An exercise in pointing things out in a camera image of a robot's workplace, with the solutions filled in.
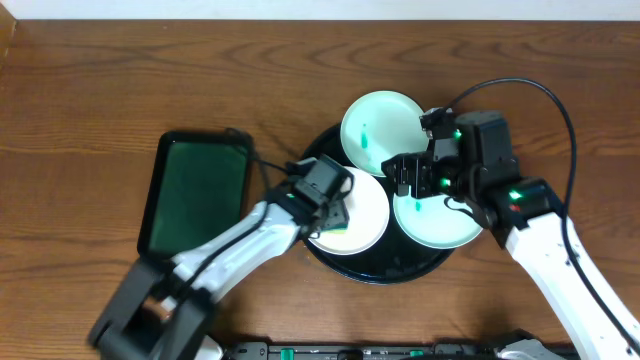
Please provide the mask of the green sponge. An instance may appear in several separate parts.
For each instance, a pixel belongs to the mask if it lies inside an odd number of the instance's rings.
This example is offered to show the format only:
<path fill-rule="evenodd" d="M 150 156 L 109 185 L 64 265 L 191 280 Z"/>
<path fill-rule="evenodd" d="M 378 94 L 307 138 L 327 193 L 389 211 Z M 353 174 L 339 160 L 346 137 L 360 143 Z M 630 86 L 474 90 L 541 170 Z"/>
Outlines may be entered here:
<path fill-rule="evenodd" d="M 344 234 L 347 231 L 347 228 L 347 226 L 326 228 L 321 231 L 321 234 Z"/>

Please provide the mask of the mint green plate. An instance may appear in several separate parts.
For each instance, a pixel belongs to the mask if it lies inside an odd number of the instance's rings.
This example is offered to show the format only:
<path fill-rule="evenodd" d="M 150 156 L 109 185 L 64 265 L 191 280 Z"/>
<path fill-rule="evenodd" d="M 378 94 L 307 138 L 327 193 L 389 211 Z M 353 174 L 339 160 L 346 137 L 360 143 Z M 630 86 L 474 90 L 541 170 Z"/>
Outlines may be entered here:
<path fill-rule="evenodd" d="M 395 91 L 375 91 L 358 98 L 340 124 L 342 149 L 355 167 L 383 177 L 381 163 L 403 153 L 422 152 L 428 138 L 421 107 Z"/>
<path fill-rule="evenodd" d="M 393 196 L 393 212 L 402 231 L 420 245 L 452 249 L 475 239 L 483 228 L 471 209 L 446 195 L 424 199 Z"/>

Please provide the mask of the white plate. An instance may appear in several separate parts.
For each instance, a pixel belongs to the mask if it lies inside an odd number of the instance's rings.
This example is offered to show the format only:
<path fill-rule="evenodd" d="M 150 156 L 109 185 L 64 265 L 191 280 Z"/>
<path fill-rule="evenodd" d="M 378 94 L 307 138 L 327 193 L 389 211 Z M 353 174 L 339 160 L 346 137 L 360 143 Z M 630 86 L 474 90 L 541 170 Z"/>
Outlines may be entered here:
<path fill-rule="evenodd" d="M 334 255 L 354 255 L 373 246 L 383 235 L 390 217 L 390 205 L 382 185 L 367 172 L 346 167 L 355 178 L 355 188 L 346 197 L 349 223 L 344 234 L 313 235 L 310 242 Z"/>

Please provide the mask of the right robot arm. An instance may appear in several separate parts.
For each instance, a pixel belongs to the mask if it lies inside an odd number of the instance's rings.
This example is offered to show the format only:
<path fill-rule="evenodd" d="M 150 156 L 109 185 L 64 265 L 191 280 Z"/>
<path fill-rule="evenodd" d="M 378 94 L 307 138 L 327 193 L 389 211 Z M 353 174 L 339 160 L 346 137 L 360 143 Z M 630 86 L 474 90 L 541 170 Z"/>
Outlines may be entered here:
<path fill-rule="evenodd" d="M 636 359 L 639 323 L 586 252 L 564 205 L 525 177 L 497 111 L 424 114 L 422 152 L 381 165 L 399 196 L 444 195 L 490 231 L 543 293 L 583 359 Z"/>

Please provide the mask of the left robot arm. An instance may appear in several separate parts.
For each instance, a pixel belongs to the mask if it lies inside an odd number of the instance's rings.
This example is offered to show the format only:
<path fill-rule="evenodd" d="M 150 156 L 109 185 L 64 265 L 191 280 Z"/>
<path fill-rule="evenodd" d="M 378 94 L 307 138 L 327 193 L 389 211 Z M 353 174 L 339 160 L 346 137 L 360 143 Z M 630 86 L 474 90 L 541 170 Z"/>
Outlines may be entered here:
<path fill-rule="evenodd" d="M 194 359 L 217 303 L 241 280 L 292 245 L 349 221 L 354 174 L 322 155 L 290 175 L 216 238 L 166 262 L 134 262 L 88 334 L 105 359 Z"/>

